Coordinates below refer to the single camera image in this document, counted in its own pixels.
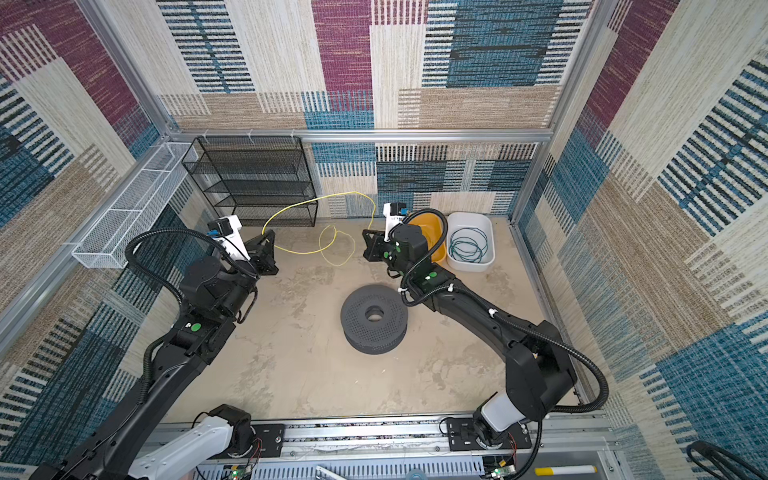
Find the dark grey cable spool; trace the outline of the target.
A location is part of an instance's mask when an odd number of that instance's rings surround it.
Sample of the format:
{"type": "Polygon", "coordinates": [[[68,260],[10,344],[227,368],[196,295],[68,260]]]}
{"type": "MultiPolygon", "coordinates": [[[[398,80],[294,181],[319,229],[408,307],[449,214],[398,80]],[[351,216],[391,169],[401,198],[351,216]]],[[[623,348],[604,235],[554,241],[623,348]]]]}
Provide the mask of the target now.
{"type": "Polygon", "coordinates": [[[370,284],[346,298],[340,321],[345,338],[355,350],[381,355],[395,349],[405,338],[408,309],[396,289],[370,284]]]}

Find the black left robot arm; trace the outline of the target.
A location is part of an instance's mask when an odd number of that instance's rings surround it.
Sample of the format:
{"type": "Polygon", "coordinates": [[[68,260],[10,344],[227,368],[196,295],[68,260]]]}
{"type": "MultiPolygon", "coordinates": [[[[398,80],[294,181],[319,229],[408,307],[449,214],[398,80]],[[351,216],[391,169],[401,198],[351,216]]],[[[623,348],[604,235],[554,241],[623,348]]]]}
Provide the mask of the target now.
{"type": "Polygon", "coordinates": [[[159,277],[136,256],[139,246],[167,234],[159,228],[129,241],[130,268],[168,289],[179,304],[170,330],[145,350],[142,375],[113,412],[83,443],[56,464],[36,468],[35,479],[180,479],[219,454],[241,454],[255,434],[248,413],[227,405],[177,439],[153,452],[140,453],[149,436],[186,388],[212,364],[257,297],[256,284],[277,274],[275,233],[243,241],[221,220],[208,233],[179,229],[179,234],[211,245],[209,255],[189,266],[180,286],[159,277]]]}

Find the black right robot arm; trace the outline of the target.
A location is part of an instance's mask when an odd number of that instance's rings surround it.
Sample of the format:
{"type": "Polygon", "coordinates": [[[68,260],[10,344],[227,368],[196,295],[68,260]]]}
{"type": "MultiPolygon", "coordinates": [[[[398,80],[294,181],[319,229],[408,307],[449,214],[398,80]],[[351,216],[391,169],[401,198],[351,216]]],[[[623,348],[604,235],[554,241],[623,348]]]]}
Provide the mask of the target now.
{"type": "Polygon", "coordinates": [[[609,398],[605,374],[594,361],[563,342],[551,323],[538,324],[509,314],[467,287],[454,273],[433,262],[434,247],[414,221],[405,204],[383,207],[385,228],[364,231],[364,257],[383,262],[399,279],[398,292],[408,307],[424,305],[449,317],[477,336],[505,364],[505,387],[483,402],[473,414],[478,443],[500,445],[507,430],[521,421],[542,421],[550,413],[587,413],[604,406],[609,398]],[[575,386],[575,363],[596,379],[594,400],[577,406],[561,404],[575,386]]]}

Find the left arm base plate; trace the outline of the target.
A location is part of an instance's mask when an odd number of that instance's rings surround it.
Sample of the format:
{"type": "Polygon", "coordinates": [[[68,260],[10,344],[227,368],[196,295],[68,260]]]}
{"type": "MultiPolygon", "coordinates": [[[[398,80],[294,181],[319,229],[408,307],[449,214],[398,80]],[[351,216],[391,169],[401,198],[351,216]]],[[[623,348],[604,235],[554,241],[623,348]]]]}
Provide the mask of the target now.
{"type": "Polygon", "coordinates": [[[236,427],[228,447],[211,460],[249,460],[277,458],[283,448],[286,425],[280,423],[252,424],[236,427]]]}

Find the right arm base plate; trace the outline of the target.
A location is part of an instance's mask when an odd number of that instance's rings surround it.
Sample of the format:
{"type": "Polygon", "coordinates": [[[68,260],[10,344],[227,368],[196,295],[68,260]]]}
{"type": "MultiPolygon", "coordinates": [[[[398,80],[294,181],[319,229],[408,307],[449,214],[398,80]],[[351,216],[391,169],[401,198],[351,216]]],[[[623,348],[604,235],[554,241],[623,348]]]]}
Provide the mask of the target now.
{"type": "Polygon", "coordinates": [[[449,443],[451,451],[530,449],[533,446],[530,433],[524,425],[515,423],[501,434],[493,434],[484,442],[469,417],[444,417],[438,429],[449,443]]]}

